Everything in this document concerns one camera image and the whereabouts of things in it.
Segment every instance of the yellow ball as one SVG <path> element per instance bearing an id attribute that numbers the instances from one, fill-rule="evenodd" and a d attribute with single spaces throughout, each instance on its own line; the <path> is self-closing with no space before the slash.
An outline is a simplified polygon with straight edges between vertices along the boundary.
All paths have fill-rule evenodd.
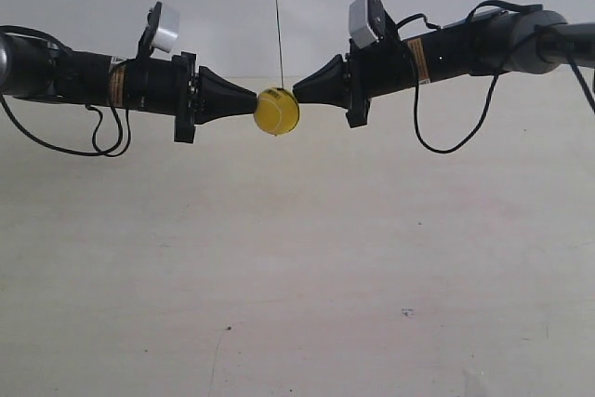
<path id="1" fill-rule="evenodd" d="M 299 121 L 298 100 L 289 90 L 268 88 L 258 95 L 254 121 L 261 130 L 271 135 L 291 132 Z"/>

